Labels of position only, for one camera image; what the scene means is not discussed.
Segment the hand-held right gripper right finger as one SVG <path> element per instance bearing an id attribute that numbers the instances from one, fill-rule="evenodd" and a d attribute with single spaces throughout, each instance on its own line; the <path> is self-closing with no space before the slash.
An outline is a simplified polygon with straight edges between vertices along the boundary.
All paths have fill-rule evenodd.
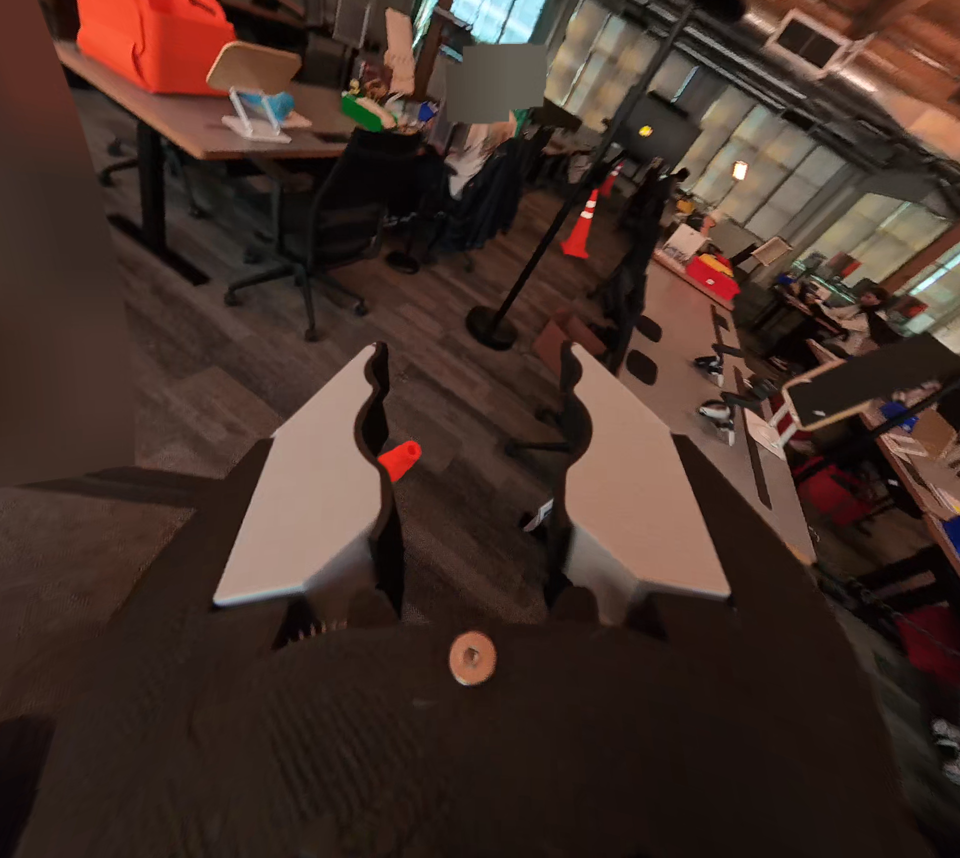
<path id="1" fill-rule="evenodd" d="M 609 626 L 654 593 L 729 600 L 669 426 L 581 345 L 565 343 L 560 361 L 570 453 L 549 523 L 561 573 Z"/>

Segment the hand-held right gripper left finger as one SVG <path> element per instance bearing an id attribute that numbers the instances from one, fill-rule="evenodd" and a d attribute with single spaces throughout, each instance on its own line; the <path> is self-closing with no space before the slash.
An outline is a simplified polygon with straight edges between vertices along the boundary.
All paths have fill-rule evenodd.
<path id="1" fill-rule="evenodd" d="M 273 433 L 214 607 L 304 599 L 321 624 L 334 625 L 371 590 L 402 616 L 402 524 L 379 459 L 389 392 L 389 350 L 379 341 Z"/>

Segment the small orange cone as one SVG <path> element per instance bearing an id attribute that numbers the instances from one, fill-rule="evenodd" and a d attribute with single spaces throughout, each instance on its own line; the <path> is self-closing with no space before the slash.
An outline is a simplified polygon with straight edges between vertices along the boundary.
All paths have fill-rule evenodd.
<path id="1" fill-rule="evenodd" d="M 390 482 L 396 484 L 416 466 L 422 456 L 421 445 L 411 439 L 383 452 L 377 460 L 386 470 Z"/>

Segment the black and white gadget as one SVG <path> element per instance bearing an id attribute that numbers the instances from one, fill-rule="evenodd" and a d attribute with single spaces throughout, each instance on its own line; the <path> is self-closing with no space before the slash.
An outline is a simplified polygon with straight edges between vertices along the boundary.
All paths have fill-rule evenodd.
<path id="1" fill-rule="evenodd" d="M 711 423 L 718 438 L 733 447 L 737 438 L 736 409 L 721 399 L 709 399 L 697 408 L 697 414 Z"/>
<path id="2" fill-rule="evenodd" d="M 714 343 L 710 354 L 691 360 L 691 365 L 709 378 L 717 388 L 723 388 L 726 358 L 742 360 L 743 352 L 738 347 L 732 347 L 722 342 Z"/>

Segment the long grey table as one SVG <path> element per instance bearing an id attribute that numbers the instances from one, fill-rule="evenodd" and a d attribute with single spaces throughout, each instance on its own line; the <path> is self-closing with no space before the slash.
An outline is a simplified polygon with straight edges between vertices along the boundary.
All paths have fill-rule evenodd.
<path id="1" fill-rule="evenodd" d="M 694 360 L 712 355 L 714 345 L 739 349 L 732 307 L 698 288 L 689 276 L 678 275 L 658 262 L 647 276 L 644 315 L 661 330 L 651 341 L 639 330 L 632 334 L 630 351 L 655 363 L 654 384 L 645 384 L 624 365 L 624 386 L 676 434 L 690 439 L 739 494 L 746 499 L 804 565 L 815 564 L 817 552 L 786 458 L 775 454 L 751 435 L 750 417 L 739 408 L 733 432 L 714 427 L 699 413 L 722 393 L 745 393 L 751 370 L 738 353 L 724 354 L 724 378 L 716 384 Z"/>

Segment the red bag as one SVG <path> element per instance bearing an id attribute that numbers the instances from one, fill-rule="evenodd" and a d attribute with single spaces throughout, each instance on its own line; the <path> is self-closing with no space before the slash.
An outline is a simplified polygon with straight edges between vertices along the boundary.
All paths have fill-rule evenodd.
<path id="1" fill-rule="evenodd" d="M 826 465 L 801 481 L 813 460 L 793 473 L 793 483 L 803 508 L 836 528 L 854 527 L 868 521 L 881 503 L 870 485 L 835 465 Z"/>

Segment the black pole stand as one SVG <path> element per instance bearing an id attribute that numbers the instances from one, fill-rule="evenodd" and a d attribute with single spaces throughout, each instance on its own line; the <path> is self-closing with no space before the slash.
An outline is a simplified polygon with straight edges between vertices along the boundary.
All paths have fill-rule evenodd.
<path id="1" fill-rule="evenodd" d="M 604 161 L 608 148 L 620 138 L 620 132 L 623 130 L 630 112 L 649 92 L 650 84 L 665 63 L 682 31 L 690 23 L 694 13 L 703 12 L 718 22 L 731 25 L 738 23 L 747 11 L 744 0 L 679 1 L 680 5 L 676 19 L 668 27 L 666 35 L 659 42 L 653 57 L 647 63 L 642 74 L 630 85 L 612 119 L 607 124 L 599 144 L 596 145 L 586 172 L 576 185 L 569 188 L 557 214 L 542 235 L 530 259 L 517 276 L 500 306 L 493 309 L 485 305 L 477 305 L 467 313 L 464 320 L 465 328 L 468 334 L 480 345 L 495 351 L 506 351 L 515 344 L 519 332 L 515 325 L 508 320 L 508 312 L 564 226 L 581 192 L 586 189 L 592 170 Z"/>

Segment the red plastic bin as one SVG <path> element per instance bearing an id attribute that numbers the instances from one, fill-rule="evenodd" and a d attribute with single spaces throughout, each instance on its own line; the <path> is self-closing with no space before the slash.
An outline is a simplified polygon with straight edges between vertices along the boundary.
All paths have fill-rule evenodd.
<path id="1" fill-rule="evenodd" d="M 740 294 L 733 267 L 720 255 L 695 255 L 685 266 L 685 273 L 719 300 L 733 303 Z"/>

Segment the black wood-edged board stand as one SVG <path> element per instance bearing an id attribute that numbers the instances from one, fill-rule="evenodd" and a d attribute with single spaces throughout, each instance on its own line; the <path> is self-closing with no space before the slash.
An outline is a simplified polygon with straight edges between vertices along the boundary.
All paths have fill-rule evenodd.
<path id="1" fill-rule="evenodd" d="M 767 422 L 766 441 L 774 453 L 781 454 L 798 432 L 813 432 L 860 415 L 877 400 L 930 382 L 938 382 L 944 392 L 958 374 L 958 354 L 930 334 L 911 336 L 862 356 L 833 358 L 782 385 L 782 402 Z"/>

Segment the dark jacket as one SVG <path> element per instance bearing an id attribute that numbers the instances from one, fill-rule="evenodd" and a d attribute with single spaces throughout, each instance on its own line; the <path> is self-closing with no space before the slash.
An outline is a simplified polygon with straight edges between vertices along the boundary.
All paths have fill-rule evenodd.
<path id="1" fill-rule="evenodd" d="M 536 140 L 510 139 L 499 144 L 454 197 L 442 187 L 435 212 L 429 253 L 464 253 L 483 249 L 513 227 L 527 174 L 544 145 Z"/>

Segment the black monitor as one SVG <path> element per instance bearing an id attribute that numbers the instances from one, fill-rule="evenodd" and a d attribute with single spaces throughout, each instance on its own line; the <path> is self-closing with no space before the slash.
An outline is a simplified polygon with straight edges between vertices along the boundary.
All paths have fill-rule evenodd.
<path id="1" fill-rule="evenodd" d="M 650 92 L 630 109 L 613 140 L 637 163 L 658 157 L 663 167 L 674 169 L 700 134 L 698 123 L 686 111 Z"/>

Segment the green toy brick model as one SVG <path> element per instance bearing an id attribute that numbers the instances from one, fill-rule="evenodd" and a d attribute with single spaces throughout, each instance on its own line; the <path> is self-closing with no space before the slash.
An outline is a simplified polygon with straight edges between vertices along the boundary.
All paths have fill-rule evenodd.
<path id="1" fill-rule="evenodd" d="M 382 102 L 359 92 L 343 91 L 342 113 L 368 132 L 390 132 L 398 127 L 396 115 Z"/>

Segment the grey top desk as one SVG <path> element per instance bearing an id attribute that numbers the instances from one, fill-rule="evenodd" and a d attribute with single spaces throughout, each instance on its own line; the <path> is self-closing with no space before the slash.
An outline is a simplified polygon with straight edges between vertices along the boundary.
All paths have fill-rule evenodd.
<path id="1" fill-rule="evenodd" d="M 341 110 L 341 94 L 332 89 L 294 84 L 294 111 L 306 98 L 307 128 L 283 130 L 290 144 L 258 144 L 240 139 L 222 125 L 233 115 L 226 96 L 160 96 L 148 93 L 102 63 L 81 53 L 76 44 L 54 41 L 61 65 L 129 112 L 137 121 L 137 152 L 141 221 L 109 214 L 109 223 L 176 272 L 192 286 L 210 276 L 171 249 L 166 240 L 165 185 L 162 144 L 168 143 L 198 161 L 244 161 L 269 178 L 293 174 L 295 191 L 311 191 L 317 179 L 342 154 L 358 127 Z"/>

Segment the tilted wooden board stand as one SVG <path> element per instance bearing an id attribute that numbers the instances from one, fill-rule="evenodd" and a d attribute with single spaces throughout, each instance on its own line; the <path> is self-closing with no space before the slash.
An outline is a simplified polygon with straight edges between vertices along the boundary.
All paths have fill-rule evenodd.
<path id="1" fill-rule="evenodd" d="M 209 68 L 205 83 L 225 92 L 233 108 L 221 122 L 246 142 L 287 145 L 292 137 L 283 124 L 294 110 L 278 113 L 272 96 L 286 93 L 303 60 L 295 51 L 234 41 L 222 47 Z"/>

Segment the orange plastic bin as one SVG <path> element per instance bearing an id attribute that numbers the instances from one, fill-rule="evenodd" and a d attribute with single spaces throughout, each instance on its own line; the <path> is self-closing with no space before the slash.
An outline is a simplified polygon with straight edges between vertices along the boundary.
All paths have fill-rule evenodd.
<path id="1" fill-rule="evenodd" d="M 216 0 L 77 0 L 78 50 L 154 95 L 211 96 L 234 25 Z"/>

